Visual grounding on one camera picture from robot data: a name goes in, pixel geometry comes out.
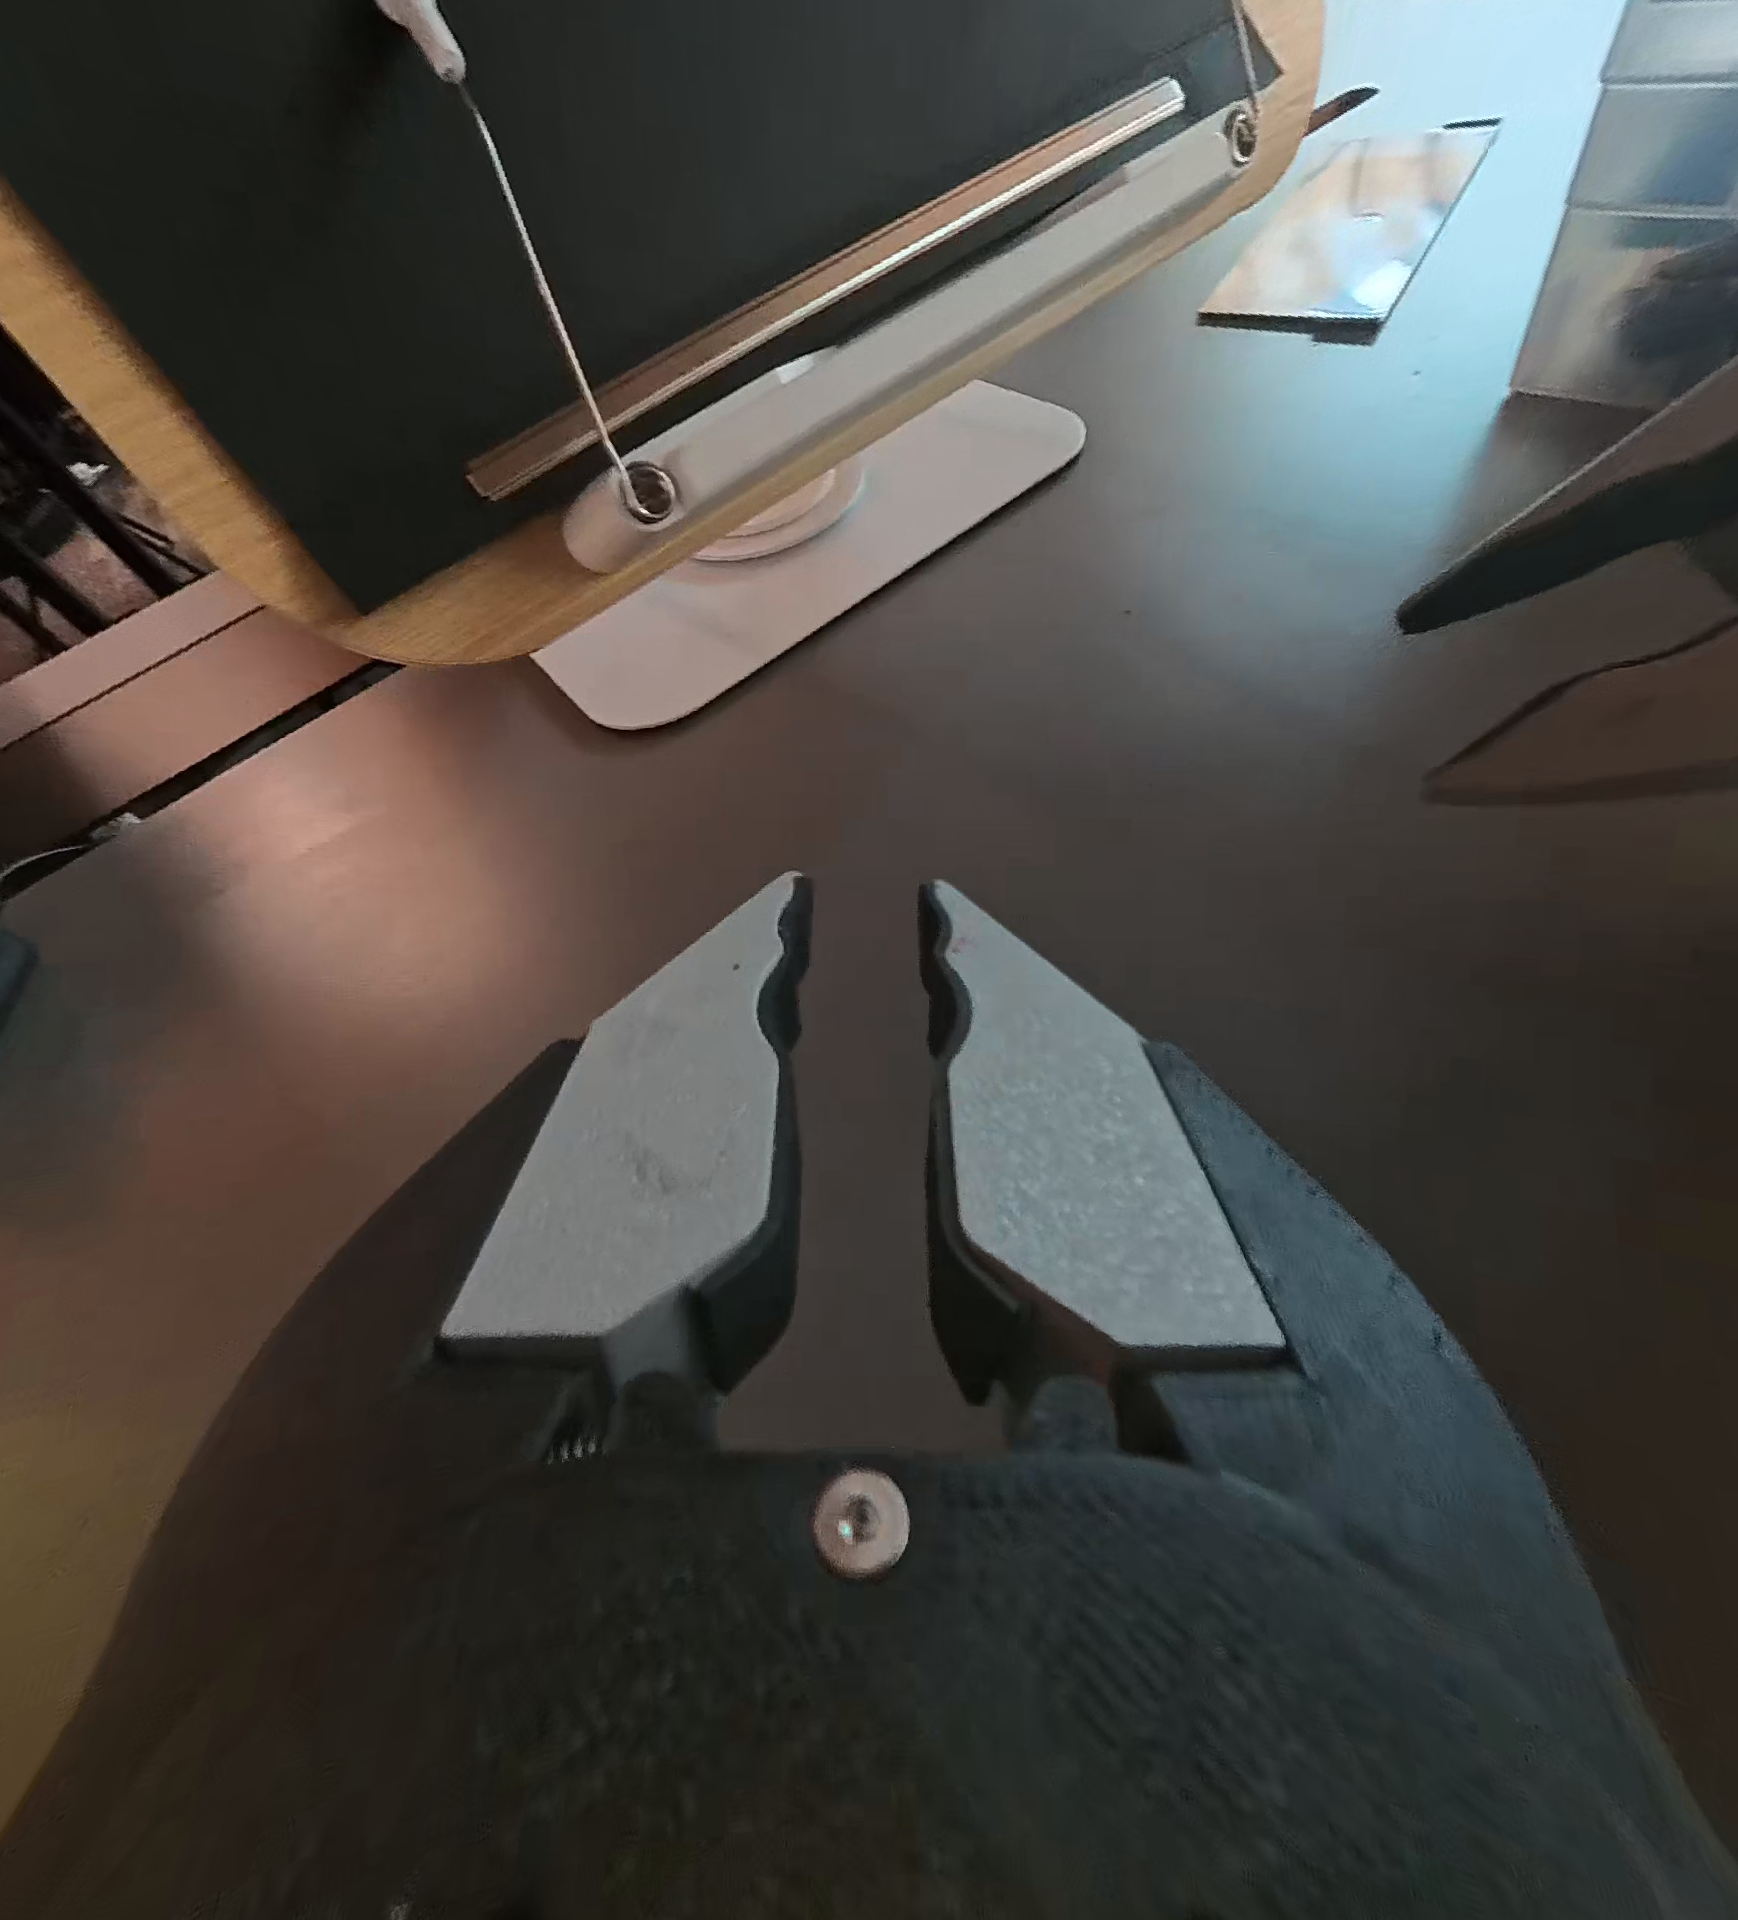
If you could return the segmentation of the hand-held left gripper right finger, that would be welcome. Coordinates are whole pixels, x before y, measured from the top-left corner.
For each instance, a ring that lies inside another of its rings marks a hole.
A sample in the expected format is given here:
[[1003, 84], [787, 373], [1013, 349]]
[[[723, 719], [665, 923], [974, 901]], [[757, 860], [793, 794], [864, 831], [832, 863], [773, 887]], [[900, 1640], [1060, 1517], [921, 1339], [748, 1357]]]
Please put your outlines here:
[[962, 1399], [1288, 1364], [1147, 1041], [945, 881], [918, 940], [929, 1321]]

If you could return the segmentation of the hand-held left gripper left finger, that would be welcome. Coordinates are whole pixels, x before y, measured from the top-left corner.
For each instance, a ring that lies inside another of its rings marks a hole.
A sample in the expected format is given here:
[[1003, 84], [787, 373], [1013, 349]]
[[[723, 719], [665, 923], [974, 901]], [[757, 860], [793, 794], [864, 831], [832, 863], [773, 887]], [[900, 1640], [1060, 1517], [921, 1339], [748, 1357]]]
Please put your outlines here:
[[671, 1375], [712, 1399], [759, 1364], [796, 1290], [811, 924], [808, 877], [774, 877], [591, 1023], [441, 1357], [583, 1373], [606, 1396]]

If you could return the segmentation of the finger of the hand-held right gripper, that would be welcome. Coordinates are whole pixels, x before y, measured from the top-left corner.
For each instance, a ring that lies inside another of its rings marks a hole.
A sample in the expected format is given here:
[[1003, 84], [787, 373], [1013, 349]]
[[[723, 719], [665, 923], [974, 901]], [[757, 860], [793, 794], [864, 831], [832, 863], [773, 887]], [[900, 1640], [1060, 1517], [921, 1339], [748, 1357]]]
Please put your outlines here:
[[1738, 793], [1738, 619], [1554, 684], [1421, 780], [1442, 806]]
[[1477, 540], [1395, 611], [1428, 635], [1571, 585], [1658, 544], [1738, 581], [1738, 355]]

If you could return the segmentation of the clear plastic drawer box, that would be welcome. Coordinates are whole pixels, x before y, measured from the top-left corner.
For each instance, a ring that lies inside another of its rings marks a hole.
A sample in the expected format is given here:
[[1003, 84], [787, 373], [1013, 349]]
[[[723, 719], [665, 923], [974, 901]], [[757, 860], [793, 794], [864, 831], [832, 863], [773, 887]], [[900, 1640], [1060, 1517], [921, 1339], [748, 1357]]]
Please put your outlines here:
[[1510, 388], [1654, 409], [1735, 355], [1738, 2], [1634, 2]]

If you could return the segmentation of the shiny flat mirror plate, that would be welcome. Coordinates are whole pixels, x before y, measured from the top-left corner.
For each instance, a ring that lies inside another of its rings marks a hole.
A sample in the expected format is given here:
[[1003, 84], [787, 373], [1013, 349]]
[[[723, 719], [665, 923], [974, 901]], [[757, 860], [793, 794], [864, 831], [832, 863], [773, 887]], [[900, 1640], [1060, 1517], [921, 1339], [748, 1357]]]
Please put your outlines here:
[[1216, 281], [1199, 324], [1373, 337], [1499, 130], [1483, 115], [1337, 146]]

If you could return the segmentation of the wooden black book stand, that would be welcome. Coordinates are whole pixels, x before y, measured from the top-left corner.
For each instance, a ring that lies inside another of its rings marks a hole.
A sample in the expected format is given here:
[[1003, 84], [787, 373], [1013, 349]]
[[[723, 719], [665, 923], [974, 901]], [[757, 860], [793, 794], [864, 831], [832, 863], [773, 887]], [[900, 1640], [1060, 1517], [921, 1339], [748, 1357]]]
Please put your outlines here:
[[221, 572], [665, 727], [1084, 442], [1323, 4], [0, 4], [0, 320]]

